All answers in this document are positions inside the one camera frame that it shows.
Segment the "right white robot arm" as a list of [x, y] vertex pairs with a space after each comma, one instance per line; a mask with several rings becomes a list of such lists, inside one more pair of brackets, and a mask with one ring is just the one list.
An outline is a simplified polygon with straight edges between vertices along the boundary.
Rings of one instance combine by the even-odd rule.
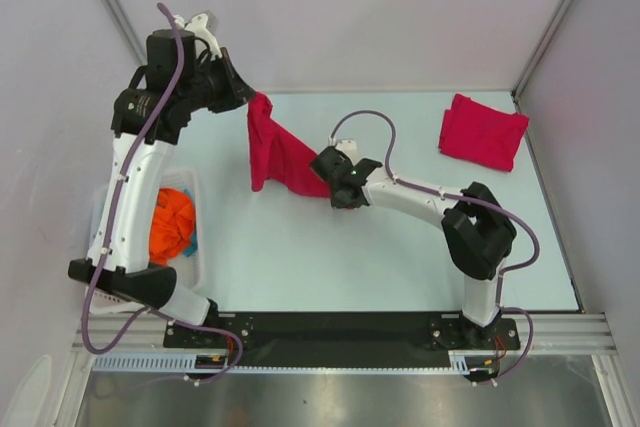
[[328, 185], [335, 209], [387, 208], [440, 229], [464, 277], [463, 340], [484, 348], [496, 338], [498, 271], [511, 253], [516, 229], [485, 185], [474, 182], [449, 193], [402, 180], [387, 165], [359, 156], [352, 141], [326, 147], [310, 168]]

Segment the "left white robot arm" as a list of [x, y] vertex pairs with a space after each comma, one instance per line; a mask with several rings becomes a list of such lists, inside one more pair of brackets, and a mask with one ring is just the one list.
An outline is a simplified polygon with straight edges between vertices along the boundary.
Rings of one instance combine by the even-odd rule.
[[68, 275], [187, 322], [187, 336], [207, 347], [221, 334], [217, 307], [180, 285], [175, 269], [151, 261], [152, 218], [168, 159], [192, 114], [234, 110], [255, 92], [205, 27], [156, 30], [146, 50], [147, 65], [114, 102], [113, 164], [98, 232], [86, 256], [70, 262]]

